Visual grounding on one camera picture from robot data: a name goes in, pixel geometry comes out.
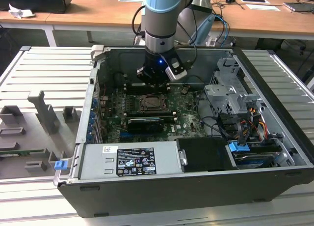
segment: cable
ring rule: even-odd
[[[298,70],[296,71],[296,75],[300,72],[302,66],[304,65],[304,63],[310,58],[310,56],[312,55],[312,53],[314,52],[314,49],[310,52],[310,54],[304,59],[304,61],[302,62],[302,64],[300,65],[300,67],[298,68]]]
[[[218,15],[215,15],[215,17],[217,17],[223,24],[223,28],[225,29],[225,37],[224,37],[224,40],[222,41],[222,43],[220,43],[220,46],[222,47],[223,44],[225,43],[226,39],[228,38],[228,35],[229,35],[229,30],[228,28],[230,28],[230,25],[228,22],[226,22],[225,20],[223,20],[221,17],[219,17]],[[218,42],[218,40],[221,38],[223,34],[223,31],[221,32],[221,34],[219,35],[218,39],[216,40],[216,42]]]
[[[191,36],[188,34],[188,32],[185,30],[185,28],[181,25],[181,23],[179,21],[178,21],[178,25],[185,32],[185,34],[190,38],[190,40],[192,40]],[[194,47],[194,50],[195,50],[195,55],[194,55],[193,61],[191,62],[192,65],[195,63],[195,61],[197,59],[197,48],[196,48],[195,42],[193,42],[193,47]]]
[[[221,6],[229,6],[229,5],[246,5],[247,3],[220,3],[220,2],[215,2],[215,3],[212,3],[211,5],[217,5],[217,4],[220,4]],[[284,4],[281,4],[281,5],[268,5],[267,6],[283,6]]]
[[[138,13],[140,12],[140,10],[142,10],[143,8],[145,8],[145,5],[140,6],[140,7],[136,10],[136,12],[135,12],[135,14],[134,14],[134,16],[133,16],[133,18],[132,18],[132,25],[131,25],[131,27],[132,27],[132,30],[133,30],[133,32],[135,33],[135,35],[140,35],[140,34],[135,31],[135,28],[134,28],[134,21],[135,21],[135,18],[136,18],[136,16],[137,16],[137,14],[138,14]]]
[[[140,33],[141,30],[142,30],[142,22],[139,24],[139,26],[137,28],[137,33]],[[135,45],[136,37],[137,37],[137,35],[135,35],[135,37],[133,39],[133,45]]]
[[[194,24],[195,24],[195,39],[194,39],[192,42],[190,42],[190,45],[192,45],[193,43],[195,43],[195,41],[196,41],[196,39],[197,39],[197,36],[198,36],[198,32],[197,32],[198,29],[197,29],[197,23],[196,23],[195,12],[194,12],[193,8],[191,8],[191,10],[192,10],[192,13],[193,13]]]
[[[185,84],[187,83],[187,80],[189,79],[189,78],[191,78],[191,77],[196,77],[196,78],[198,78],[204,85],[206,85],[206,83],[204,82],[204,80],[202,80],[201,79],[201,77],[199,77],[198,75],[188,75],[188,76],[186,76],[186,79],[185,79]]]
[[[194,10],[193,10],[192,8],[191,8],[191,10],[192,10],[193,17],[194,17],[195,38],[194,38],[194,40],[192,40],[191,36],[189,36],[189,34],[188,34],[187,31],[183,28],[183,26],[182,26],[182,25],[181,25],[181,26],[179,25],[179,26],[184,30],[184,32],[188,35],[188,37],[190,38],[191,42],[190,42],[190,43],[184,43],[184,44],[182,44],[182,45],[175,46],[174,49],[185,48],[185,47],[190,46],[190,45],[192,45],[192,44],[195,45],[195,40],[197,39],[197,36],[198,36],[198,30],[197,30],[197,23],[196,23],[196,18],[195,18]]]
[[[204,121],[205,118],[211,118],[211,116],[205,116],[205,117],[201,118],[201,120],[202,120],[202,122],[204,123],[204,125],[206,125],[207,127],[211,128],[211,134],[212,134],[212,131],[213,131],[213,130],[215,130],[215,131],[217,131],[218,133],[222,134],[219,129],[217,129],[217,128],[214,127],[215,124],[214,124],[214,125],[207,124],[207,123]]]

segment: label sticker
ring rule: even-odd
[[[119,146],[103,146],[103,153],[116,153]]]
[[[156,174],[154,148],[118,149],[117,175],[135,176]]]

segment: desk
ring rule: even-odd
[[[296,0],[268,0],[271,4],[295,2]],[[131,20],[141,4],[138,2],[119,2],[118,0],[72,0],[65,14],[35,13],[35,18],[17,19],[8,12],[0,12],[0,24],[5,28],[43,29],[50,46],[57,43],[53,30],[85,30],[131,32]],[[230,24],[229,36],[284,38],[314,40],[314,15],[291,13],[285,6],[280,11],[250,10],[246,5],[226,5],[223,16]],[[140,16],[135,24],[140,23]],[[215,22],[210,35],[216,37],[222,24]]]
[[[297,2],[296,0],[267,0],[269,5],[282,5],[283,2]],[[280,39],[308,39],[314,40],[314,15],[311,13],[291,13],[286,6],[277,6],[280,11],[251,10],[246,5],[226,5],[222,9],[224,19],[230,24],[229,36],[280,38]],[[213,9],[220,14],[220,9]],[[220,22],[213,24],[211,34],[220,34]]]
[[[34,18],[14,18],[8,12],[0,12],[0,24],[4,28],[43,29],[50,46],[57,46],[53,30],[131,32],[131,20],[141,6],[138,2],[118,0],[72,0],[65,14],[37,13]],[[140,16],[135,25],[139,25]]]

